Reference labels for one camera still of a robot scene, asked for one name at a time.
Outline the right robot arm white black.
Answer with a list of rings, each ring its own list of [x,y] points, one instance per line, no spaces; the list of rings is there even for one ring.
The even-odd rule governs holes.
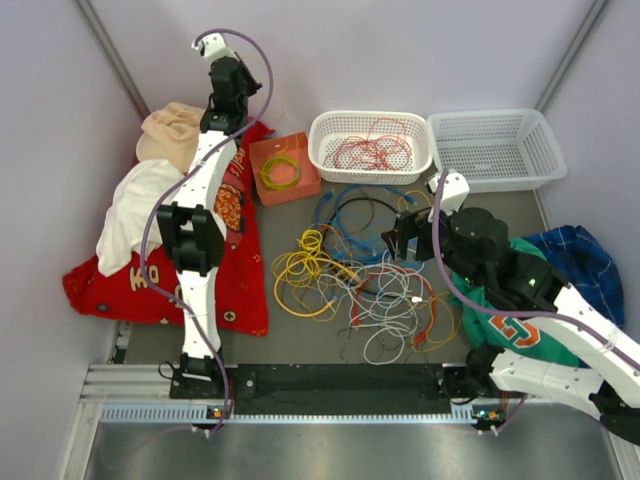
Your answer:
[[[418,261],[435,259],[484,289],[504,318],[540,329],[578,356],[583,367],[527,358],[504,347],[479,347],[467,358],[467,384],[551,399],[599,421],[621,439],[639,442],[639,345],[606,319],[548,261],[516,250],[508,227],[482,208],[455,213],[402,212],[382,233],[394,259],[417,242]]]

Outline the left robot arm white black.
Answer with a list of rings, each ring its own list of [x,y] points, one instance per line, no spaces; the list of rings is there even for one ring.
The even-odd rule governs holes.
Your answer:
[[[163,246],[186,304],[182,353],[172,369],[172,399],[221,398],[228,392],[215,300],[227,228],[214,206],[237,141],[247,129],[248,100],[261,84],[235,55],[213,60],[209,76],[212,94],[189,173],[170,203],[157,212]]]

